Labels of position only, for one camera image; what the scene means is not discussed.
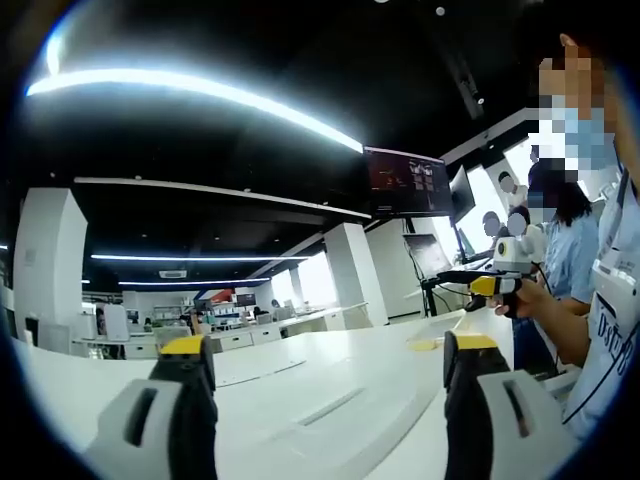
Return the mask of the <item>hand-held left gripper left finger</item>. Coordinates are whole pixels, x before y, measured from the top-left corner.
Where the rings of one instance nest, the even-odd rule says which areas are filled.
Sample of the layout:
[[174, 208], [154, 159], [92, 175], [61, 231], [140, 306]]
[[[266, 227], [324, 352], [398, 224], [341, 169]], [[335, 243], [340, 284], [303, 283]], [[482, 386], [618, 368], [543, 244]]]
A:
[[103, 409], [85, 459], [102, 479], [216, 479], [215, 390], [211, 339], [170, 341]]

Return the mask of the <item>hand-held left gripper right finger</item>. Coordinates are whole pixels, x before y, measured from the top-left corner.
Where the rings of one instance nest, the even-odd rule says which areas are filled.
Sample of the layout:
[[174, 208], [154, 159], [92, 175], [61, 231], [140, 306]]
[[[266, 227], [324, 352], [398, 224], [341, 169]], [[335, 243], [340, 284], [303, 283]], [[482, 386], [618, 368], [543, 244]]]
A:
[[578, 449], [560, 404], [484, 334], [444, 335], [447, 479], [548, 479]]

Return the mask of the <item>person's right hand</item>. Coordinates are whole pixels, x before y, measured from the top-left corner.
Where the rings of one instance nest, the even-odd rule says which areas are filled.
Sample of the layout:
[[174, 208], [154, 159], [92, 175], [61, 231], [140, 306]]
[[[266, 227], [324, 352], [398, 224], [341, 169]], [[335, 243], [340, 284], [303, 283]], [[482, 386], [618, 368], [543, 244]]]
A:
[[538, 318], [548, 313], [555, 298], [532, 280], [520, 281], [520, 288], [509, 294], [499, 294], [489, 300], [489, 306], [497, 315], [508, 318]]

